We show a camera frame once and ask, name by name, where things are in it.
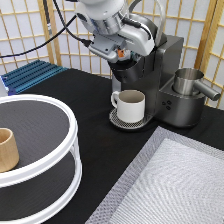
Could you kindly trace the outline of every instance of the coffee maker drip tray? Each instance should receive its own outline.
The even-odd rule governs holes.
[[[117,109],[114,108],[109,115],[109,119],[110,122],[117,128],[125,130],[125,131],[137,131],[143,127],[145,127],[149,121],[151,121],[153,118],[153,116],[151,115],[145,115],[145,117],[136,123],[126,123],[121,121],[118,117],[117,117]]]

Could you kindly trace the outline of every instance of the black cable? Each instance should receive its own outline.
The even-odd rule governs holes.
[[[76,18],[77,16],[73,16],[71,18],[71,20],[66,24],[66,26],[68,27]],[[48,43],[50,43],[52,40],[54,40],[55,38],[57,38],[60,34],[62,34],[63,32],[65,31],[65,28],[63,28],[62,30],[60,30],[55,36],[53,36],[52,38],[50,38],[48,41],[46,41],[45,43],[41,44],[40,46],[38,47],[35,47],[29,51],[26,51],[26,52],[23,52],[23,53],[20,53],[20,54],[12,54],[12,55],[5,55],[5,56],[0,56],[0,58],[7,58],[7,57],[17,57],[17,56],[21,56],[21,55],[24,55],[24,54],[28,54],[32,51],[35,51],[41,47],[44,47],[45,45],[47,45]]]
[[[60,17],[60,20],[61,20],[61,22],[62,22],[64,28],[66,29],[66,31],[67,31],[73,38],[75,38],[75,39],[78,40],[78,41],[81,41],[86,47],[89,47],[89,45],[92,43],[92,41],[91,41],[91,40],[86,40],[86,39],[81,39],[81,38],[75,36],[75,35],[68,29],[68,27],[66,26],[65,21],[64,21],[62,15],[61,15],[61,11],[60,11],[60,9],[59,9],[59,7],[58,7],[57,1],[56,1],[56,0],[53,0],[53,2],[54,2],[54,5],[55,5],[55,7],[56,7],[56,9],[57,9],[57,12],[58,12],[58,15],[59,15],[59,17]]]
[[[149,40],[152,38],[151,33],[144,26],[141,25],[141,28],[149,35]]]
[[[152,38],[151,33],[145,27],[143,27],[141,23],[136,22],[136,21],[131,20],[131,19],[126,18],[126,17],[123,18],[122,22],[124,24],[127,24],[129,26],[133,26],[133,27],[138,28],[138,29],[142,28],[149,35],[149,40]]]

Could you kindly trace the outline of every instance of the white cup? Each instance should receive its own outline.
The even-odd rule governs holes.
[[[136,123],[145,115],[145,95],[137,90],[113,92],[112,105],[117,108],[117,117],[126,123]]]

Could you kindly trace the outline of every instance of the stainless steel pitcher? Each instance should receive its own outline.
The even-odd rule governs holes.
[[[194,68],[183,68],[176,71],[173,89],[184,96],[193,96],[199,92],[213,101],[219,100],[221,94],[202,82],[204,74]]]

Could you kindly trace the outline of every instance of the black tablecloth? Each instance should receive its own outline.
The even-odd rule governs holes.
[[[24,92],[63,101],[73,110],[79,126],[82,181],[71,202],[47,224],[85,223],[158,126],[224,148],[224,111],[209,107],[204,108],[201,122],[190,129],[159,121],[136,133],[114,128],[109,122],[111,86],[109,79],[71,69]]]

